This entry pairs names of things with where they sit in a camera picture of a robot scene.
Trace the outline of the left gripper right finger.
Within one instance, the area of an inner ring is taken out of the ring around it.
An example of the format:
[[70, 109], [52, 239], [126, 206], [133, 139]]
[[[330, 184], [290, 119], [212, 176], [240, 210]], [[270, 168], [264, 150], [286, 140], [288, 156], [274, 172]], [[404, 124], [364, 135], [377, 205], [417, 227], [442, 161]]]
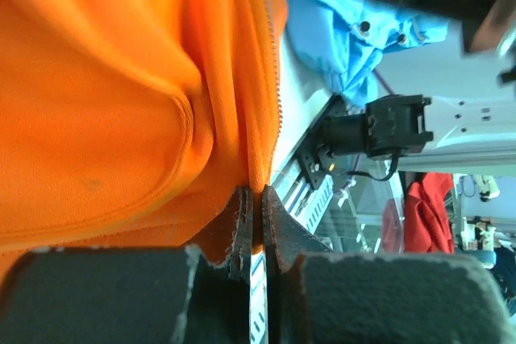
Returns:
[[312, 343], [512, 343], [493, 277], [467, 255], [309, 253]]

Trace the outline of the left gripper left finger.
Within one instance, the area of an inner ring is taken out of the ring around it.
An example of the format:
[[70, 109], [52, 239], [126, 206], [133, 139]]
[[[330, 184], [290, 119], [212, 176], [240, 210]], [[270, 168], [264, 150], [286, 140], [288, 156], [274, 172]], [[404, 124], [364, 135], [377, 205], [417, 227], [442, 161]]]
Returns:
[[248, 343], [252, 194], [188, 243], [30, 252], [2, 285], [4, 343]]

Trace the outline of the orange zip jacket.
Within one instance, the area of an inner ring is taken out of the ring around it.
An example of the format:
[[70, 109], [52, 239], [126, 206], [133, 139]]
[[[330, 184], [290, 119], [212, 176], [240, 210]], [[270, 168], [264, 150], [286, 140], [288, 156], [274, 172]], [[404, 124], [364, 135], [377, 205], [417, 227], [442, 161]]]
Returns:
[[260, 194], [285, 0], [1, 0], [1, 269], [178, 246]]

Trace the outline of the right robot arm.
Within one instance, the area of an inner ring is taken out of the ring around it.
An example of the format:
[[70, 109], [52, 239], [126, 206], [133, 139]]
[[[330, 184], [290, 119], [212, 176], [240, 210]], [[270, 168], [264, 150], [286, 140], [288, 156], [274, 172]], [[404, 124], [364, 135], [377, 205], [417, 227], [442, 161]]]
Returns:
[[[515, 0], [374, 0], [425, 16], [457, 21], [465, 53], [515, 54]], [[331, 155], [404, 155], [460, 143], [510, 139], [508, 106], [451, 101], [423, 95], [390, 95], [362, 114], [329, 115], [319, 127], [321, 147]]]

